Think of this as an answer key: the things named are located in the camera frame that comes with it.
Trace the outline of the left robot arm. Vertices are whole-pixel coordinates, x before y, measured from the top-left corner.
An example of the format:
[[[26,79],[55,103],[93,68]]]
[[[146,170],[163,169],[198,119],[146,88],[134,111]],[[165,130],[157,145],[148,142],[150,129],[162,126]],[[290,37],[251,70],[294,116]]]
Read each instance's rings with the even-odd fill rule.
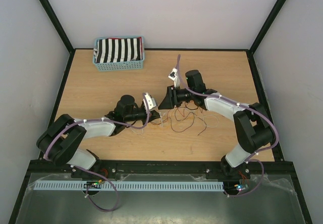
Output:
[[[83,168],[89,177],[99,175],[98,157],[89,150],[79,148],[85,139],[112,137],[127,128],[143,129],[159,118],[154,109],[157,103],[148,93],[143,94],[141,106],[131,95],[123,95],[113,111],[98,119],[75,119],[63,114],[38,138],[36,146],[43,158],[55,166],[69,164]]]

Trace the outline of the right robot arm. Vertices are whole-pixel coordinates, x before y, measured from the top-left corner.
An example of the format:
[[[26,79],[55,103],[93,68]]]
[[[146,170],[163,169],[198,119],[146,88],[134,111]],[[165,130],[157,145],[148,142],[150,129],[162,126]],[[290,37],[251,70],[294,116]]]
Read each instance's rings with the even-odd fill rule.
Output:
[[[193,102],[197,107],[215,112],[234,123],[238,144],[221,159],[224,177],[232,178],[243,163],[247,163],[260,150],[267,149],[267,144],[277,143],[278,132],[260,103],[239,103],[206,88],[198,70],[185,74],[187,85],[184,88],[180,87],[183,80],[178,69],[173,68],[168,78],[174,84],[167,87],[159,109],[173,109]]]

